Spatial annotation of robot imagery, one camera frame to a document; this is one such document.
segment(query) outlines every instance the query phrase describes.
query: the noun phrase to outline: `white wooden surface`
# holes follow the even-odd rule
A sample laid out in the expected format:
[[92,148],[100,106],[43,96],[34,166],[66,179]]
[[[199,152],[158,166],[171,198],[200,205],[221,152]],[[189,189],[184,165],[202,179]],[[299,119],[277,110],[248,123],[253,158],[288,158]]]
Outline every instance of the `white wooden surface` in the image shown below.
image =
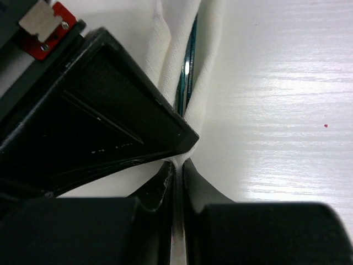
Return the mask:
[[200,173],[235,201],[326,202],[353,235],[353,2],[229,0],[211,79]]

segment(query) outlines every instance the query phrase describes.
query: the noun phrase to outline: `white cloth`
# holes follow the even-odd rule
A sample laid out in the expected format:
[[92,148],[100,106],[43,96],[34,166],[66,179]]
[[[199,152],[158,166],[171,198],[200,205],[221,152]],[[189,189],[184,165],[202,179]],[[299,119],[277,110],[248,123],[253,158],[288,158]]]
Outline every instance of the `white cloth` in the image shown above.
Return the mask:
[[[201,136],[207,83],[217,55],[224,0],[64,0],[88,27],[106,27],[143,68],[167,101],[174,105],[180,71],[192,24],[197,14],[194,90],[186,122]],[[169,158],[178,173],[190,152]],[[137,166],[91,182],[66,197],[126,196],[148,181],[161,162]],[[182,214],[174,212],[171,264],[186,264]]]

